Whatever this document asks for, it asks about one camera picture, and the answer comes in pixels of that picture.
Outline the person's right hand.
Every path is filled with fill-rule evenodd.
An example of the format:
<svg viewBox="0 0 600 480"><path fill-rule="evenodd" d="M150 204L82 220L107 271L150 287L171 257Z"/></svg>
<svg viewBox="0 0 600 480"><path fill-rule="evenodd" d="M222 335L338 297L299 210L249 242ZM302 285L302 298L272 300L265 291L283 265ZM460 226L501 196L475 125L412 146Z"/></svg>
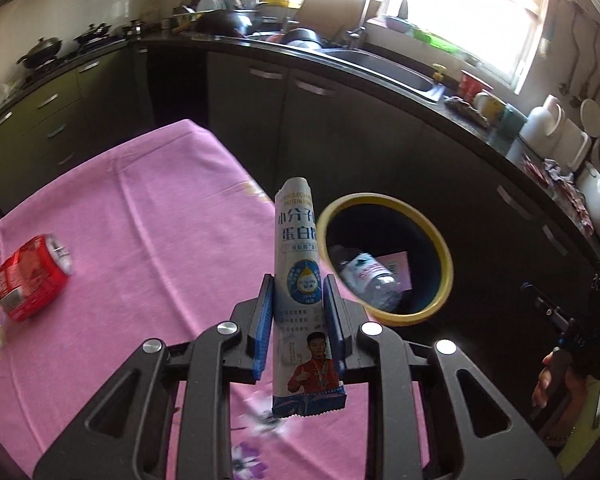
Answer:
<svg viewBox="0 0 600 480"><path fill-rule="evenodd" d="M588 398L586 380L571 366L571 356L555 348L543 359L543 369L533 393L532 408L544 411L552 407L550 418L540 430L540 437L550 448L567 443Z"/></svg>

